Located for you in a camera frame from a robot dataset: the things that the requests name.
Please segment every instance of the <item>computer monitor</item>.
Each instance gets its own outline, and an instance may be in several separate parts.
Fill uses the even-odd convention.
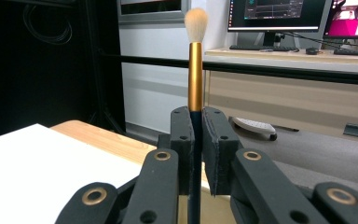
[[[264,32],[273,46],[277,32],[318,32],[326,0],[229,0],[229,32]]]
[[[332,0],[324,38],[358,39],[358,0]]]

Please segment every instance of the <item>gold ferrule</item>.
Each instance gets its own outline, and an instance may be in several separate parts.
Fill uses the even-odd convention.
[[[188,60],[188,110],[202,110],[202,44],[190,44]]]

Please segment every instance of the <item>metal ring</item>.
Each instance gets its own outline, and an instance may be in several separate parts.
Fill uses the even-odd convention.
[[[98,197],[91,198],[90,195],[93,193],[97,193],[99,194]],[[83,202],[83,204],[86,205],[94,205],[97,203],[102,202],[107,196],[107,192],[106,189],[103,189],[101,187],[95,188],[95,189],[89,189],[87,190],[84,194],[83,197],[81,198],[81,201]]]
[[[155,159],[158,161],[167,161],[170,159],[170,157],[171,157],[171,154],[168,152],[165,152],[165,151],[160,151],[155,154]]]
[[[337,193],[345,195],[346,198],[340,198],[337,196]],[[356,198],[349,192],[343,189],[328,189],[327,196],[338,203],[343,203],[347,205],[355,205],[357,203]]]
[[[249,161],[259,161],[261,160],[261,155],[254,151],[247,151],[243,153],[243,157]]]

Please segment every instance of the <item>brush bristles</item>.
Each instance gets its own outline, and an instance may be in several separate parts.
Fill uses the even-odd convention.
[[[202,42],[207,24],[208,15],[202,8],[192,8],[186,13],[185,26],[190,43]]]

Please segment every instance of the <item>makeup brush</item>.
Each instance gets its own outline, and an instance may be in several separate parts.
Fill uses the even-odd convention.
[[[188,60],[188,110],[195,135],[187,200],[187,223],[200,223],[200,185],[202,164],[202,39],[208,23],[208,15],[202,8],[190,9],[185,16],[189,46]]]

